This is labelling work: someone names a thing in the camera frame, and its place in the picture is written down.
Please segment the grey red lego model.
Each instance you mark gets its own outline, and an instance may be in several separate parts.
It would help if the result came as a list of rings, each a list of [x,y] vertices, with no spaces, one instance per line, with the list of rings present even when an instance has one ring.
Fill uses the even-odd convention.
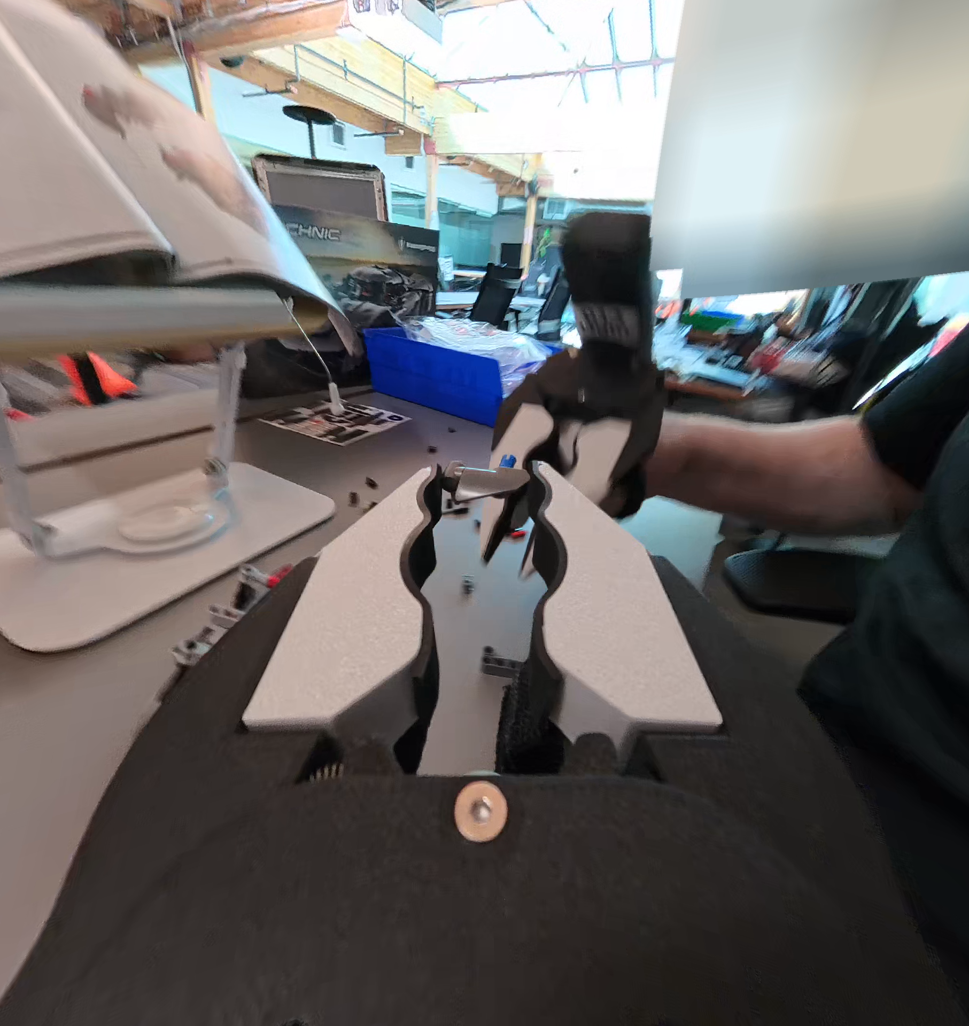
[[[292,569],[293,565],[285,564],[276,570],[264,573],[251,564],[242,565],[237,571],[235,589],[228,602],[209,605],[202,627],[172,648],[176,669],[183,672],[195,666],[215,647],[221,637],[239,624],[248,611],[288,576]]]

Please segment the lego instruction booklet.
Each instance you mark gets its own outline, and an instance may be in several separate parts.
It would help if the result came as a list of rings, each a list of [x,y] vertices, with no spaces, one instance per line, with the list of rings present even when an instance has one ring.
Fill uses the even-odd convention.
[[[362,348],[212,124],[54,2],[0,2],[0,355]]]

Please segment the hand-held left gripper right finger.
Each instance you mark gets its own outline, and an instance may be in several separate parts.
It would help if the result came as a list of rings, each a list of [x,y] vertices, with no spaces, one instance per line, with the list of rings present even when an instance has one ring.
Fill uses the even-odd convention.
[[[564,737],[715,735],[723,716],[645,547],[550,465],[531,467],[531,557],[546,584],[531,658]]]

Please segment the black office chair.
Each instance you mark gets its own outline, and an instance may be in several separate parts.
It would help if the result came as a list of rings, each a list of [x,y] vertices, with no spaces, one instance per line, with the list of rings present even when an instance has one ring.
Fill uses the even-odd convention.
[[[534,336],[545,343],[563,337],[563,315],[570,302],[570,289],[565,268],[559,268],[540,308]]]
[[[520,267],[489,263],[467,319],[490,327],[503,328],[520,282]]]
[[[750,550],[726,558],[722,578],[747,609],[842,627],[854,619],[879,562],[835,551]]]

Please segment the person's right forearm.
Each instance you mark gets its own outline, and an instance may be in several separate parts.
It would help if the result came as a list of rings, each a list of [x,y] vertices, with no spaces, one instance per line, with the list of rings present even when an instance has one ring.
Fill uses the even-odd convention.
[[[898,532],[924,495],[888,469],[858,417],[791,424],[666,415],[645,495],[778,532]]]

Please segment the black white sticker sheet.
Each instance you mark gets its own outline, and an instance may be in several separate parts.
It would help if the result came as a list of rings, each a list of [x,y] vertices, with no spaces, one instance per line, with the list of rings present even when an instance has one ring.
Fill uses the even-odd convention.
[[[343,400],[337,404],[293,406],[260,417],[260,422],[308,439],[346,447],[404,425],[410,417]]]

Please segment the white tray board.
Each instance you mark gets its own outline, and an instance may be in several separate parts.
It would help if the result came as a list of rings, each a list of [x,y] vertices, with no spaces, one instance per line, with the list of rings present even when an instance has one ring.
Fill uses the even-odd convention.
[[[0,634],[17,648],[83,648],[327,522],[324,494],[234,460],[244,345],[342,318],[328,292],[0,285],[0,366],[89,350],[221,351],[201,469],[38,517],[0,383]]]

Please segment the orange black object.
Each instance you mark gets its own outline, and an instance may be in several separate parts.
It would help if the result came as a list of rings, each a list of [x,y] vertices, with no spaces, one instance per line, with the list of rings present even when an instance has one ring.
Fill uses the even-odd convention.
[[[138,397],[138,386],[92,352],[55,358],[67,378],[68,395],[80,406],[98,407]]]

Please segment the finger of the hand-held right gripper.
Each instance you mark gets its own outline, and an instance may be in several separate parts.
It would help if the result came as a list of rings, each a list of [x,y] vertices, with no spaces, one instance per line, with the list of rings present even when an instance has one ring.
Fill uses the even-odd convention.
[[[596,419],[581,424],[572,440],[568,483],[594,504],[610,491],[616,468],[616,421]]]
[[[571,418],[555,417],[542,404],[522,402],[503,407],[509,415],[496,422],[492,439],[492,468],[498,468],[502,455],[518,456],[518,469],[528,469],[533,461],[553,466],[567,474],[571,459]]]

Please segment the grey lego wedge piece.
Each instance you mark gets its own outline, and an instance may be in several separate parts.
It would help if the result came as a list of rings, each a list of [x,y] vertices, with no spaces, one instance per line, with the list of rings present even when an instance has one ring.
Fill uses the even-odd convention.
[[[474,468],[453,461],[442,472],[441,487],[455,504],[465,505],[519,494],[528,486],[529,479],[529,472],[516,467]]]

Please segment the grey framed monitor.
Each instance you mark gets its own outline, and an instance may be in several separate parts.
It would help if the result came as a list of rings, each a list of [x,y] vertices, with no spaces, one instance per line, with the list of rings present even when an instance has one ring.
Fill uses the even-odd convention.
[[[389,221],[387,183],[377,166],[359,162],[258,153],[251,173],[273,207]]]

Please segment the black round ceiling lamp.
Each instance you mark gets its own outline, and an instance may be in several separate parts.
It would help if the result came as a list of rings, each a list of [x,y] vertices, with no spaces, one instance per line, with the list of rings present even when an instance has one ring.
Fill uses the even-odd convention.
[[[311,160],[316,160],[316,128],[318,126],[327,127],[331,132],[338,125],[337,117],[328,111],[307,105],[292,104],[282,108],[282,114],[292,121],[303,124],[306,127],[309,156]]]

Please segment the blue plastic bin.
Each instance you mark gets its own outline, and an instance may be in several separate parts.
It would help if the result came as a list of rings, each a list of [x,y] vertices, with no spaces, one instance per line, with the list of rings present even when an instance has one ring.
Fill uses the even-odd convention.
[[[501,378],[498,366],[406,338],[401,327],[363,330],[371,383],[377,393],[492,427],[522,378]]]

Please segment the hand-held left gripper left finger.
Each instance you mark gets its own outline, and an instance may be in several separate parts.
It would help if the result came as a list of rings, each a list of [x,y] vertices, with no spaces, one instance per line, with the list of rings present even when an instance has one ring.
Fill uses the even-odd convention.
[[[442,474],[416,471],[322,549],[251,693],[249,732],[378,740],[421,766],[439,697],[434,619]]]

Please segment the clear plastic bag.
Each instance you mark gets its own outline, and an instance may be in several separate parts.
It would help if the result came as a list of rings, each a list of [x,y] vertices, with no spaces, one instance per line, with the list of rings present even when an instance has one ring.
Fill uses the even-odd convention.
[[[442,317],[414,317],[399,323],[406,338],[463,355],[491,359],[501,378],[522,378],[538,369],[552,349],[533,336],[484,322]]]

